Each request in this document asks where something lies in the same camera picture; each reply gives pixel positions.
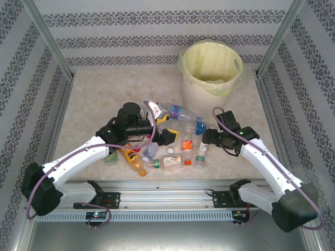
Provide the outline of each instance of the bottle label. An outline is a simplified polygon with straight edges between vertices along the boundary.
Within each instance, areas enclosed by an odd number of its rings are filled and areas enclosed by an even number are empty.
[[[207,144],[205,144],[201,141],[199,150],[202,151],[202,152],[207,151]]]
[[[179,119],[180,114],[182,113],[183,107],[173,105],[170,113],[170,117],[173,119]]]
[[[192,149],[193,149],[192,140],[182,142],[182,150],[192,150]]]
[[[138,155],[132,149],[120,148],[119,151],[123,154],[128,163],[138,157]]]
[[[180,163],[182,161],[182,158],[180,158],[179,155],[177,156],[169,156],[169,157],[165,157],[163,159],[163,162],[165,165],[170,165],[170,164],[175,164],[175,163]]]
[[[159,159],[154,160],[155,168],[159,168]]]
[[[202,161],[202,162],[204,162],[204,161],[205,161],[205,158],[202,157],[202,156],[197,156],[195,160],[196,160],[196,161]]]

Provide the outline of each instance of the orange bottle cap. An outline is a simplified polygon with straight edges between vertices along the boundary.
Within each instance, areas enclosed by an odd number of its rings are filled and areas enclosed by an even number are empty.
[[[141,175],[141,177],[143,177],[143,176],[147,175],[147,171],[145,171],[145,170],[143,170],[143,171],[140,171],[140,175]]]

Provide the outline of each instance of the white bottle cap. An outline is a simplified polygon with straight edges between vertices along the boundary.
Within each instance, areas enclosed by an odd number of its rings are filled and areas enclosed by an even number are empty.
[[[144,162],[149,162],[149,158],[146,157],[146,156],[144,156],[144,157],[142,158],[142,160],[143,160]]]

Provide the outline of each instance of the clear plastic bottle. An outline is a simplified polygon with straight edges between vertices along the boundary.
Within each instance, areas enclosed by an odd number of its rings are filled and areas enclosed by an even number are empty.
[[[160,159],[153,159],[148,162],[149,168],[161,168],[165,170],[184,167],[180,154],[164,155]]]
[[[205,167],[205,156],[207,153],[207,144],[203,143],[203,141],[200,141],[200,146],[198,149],[197,156],[195,158],[195,164],[194,166],[197,168],[204,168]]]
[[[128,162],[129,166],[133,170],[137,171],[142,177],[147,174],[147,172],[144,170],[143,161],[141,160],[141,158],[138,157],[138,155],[136,154],[136,152],[134,150],[120,148],[119,151],[125,157],[125,159]]]
[[[158,150],[159,150],[159,145],[156,142],[149,144],[147,148],[145,149],[145,151],[143,152],[142,160],[144,162],[148,162],[152,160],[154,156],[156,155],[156,153],[158,152]]]
[[[197,135],[203,134],[206,130],[206,124],[202,123],[202,118],[195,115],[194,112],[173,104],[158,103],[158,106],[160,109],[165,110],[172,119],[195,123],[194,127]]]
[[[189,125],[189,123],[185,124],[181,140],[182,140],[182,157],[184,160],[184,164],[186,166],[192,164],[192,158],[194,155],[193,140],[192,140],[193,134],[194,134],[194,127]]]

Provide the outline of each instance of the enclosure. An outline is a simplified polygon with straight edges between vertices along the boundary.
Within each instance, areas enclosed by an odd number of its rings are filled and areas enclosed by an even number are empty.
[[[334,250],[334,4],[2,0],[0,250]],[[252,126],[288,170],[317,187],[325,227],[286,234],[266,213],[245,228],[215,218],[224,209],[213,207],[207,189],[229,190],[247,178],[271,190],[248,160],[218,147],[210,148],[204,169],[160,169],[140,177],[119,158],[117,167],[101,159],[73,176],[69,184],[95,180],[104,190],[121,193],[120,209],[100,232],[78,222],[83,211],[68,208],[28,221],[20,190],[26,167],[79,147],[128,101],[182,105],[178,55],[204,39],[221,41],[241,56],[243,85],[223,108],[241,125]],[[197,214],[209,216],[167,220]],[[80,219],[71,220],[72,215]]]

